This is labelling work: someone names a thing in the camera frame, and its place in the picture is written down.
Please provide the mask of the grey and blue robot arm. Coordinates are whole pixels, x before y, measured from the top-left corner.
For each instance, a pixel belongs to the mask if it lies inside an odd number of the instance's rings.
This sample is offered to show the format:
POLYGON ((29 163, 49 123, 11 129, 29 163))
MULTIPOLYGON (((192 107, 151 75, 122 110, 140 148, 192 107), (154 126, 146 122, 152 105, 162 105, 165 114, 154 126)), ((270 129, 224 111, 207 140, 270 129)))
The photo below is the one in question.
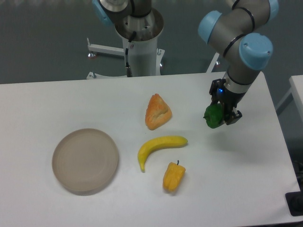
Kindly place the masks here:
MULTIPOLYGON (((160 70, 157 39, 164 21, 151 1, 95 0, 92 5, 99 20, 113 24, 122 38, 126 75, 156 75, 160 70)), ((237 105, 273 52, 271 41, 255 30, 273 19, 278 10, 276 0, 237 0, 229 14, 211 11, 199 23, 201 39, 230 64, 225 75, 210 86, 211 104, 204 113, 210 128, 236 123, 242 117, 237 105)))

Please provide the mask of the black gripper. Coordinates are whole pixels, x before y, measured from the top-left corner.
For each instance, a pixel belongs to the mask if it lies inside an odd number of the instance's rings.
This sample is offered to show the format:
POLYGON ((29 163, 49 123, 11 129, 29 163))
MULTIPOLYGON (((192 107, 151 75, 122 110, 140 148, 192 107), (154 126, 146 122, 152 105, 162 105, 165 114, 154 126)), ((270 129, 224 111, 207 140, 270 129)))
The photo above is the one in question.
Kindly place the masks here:
POLYGON ((248 85, 241 85, 232 80, 216 79, 210 86, 211 105, 221 103, 223 107, 223 118, 219 125, 231 125, 236 123, 242 113, 237 110, 238 103, 248 91, 248 85))

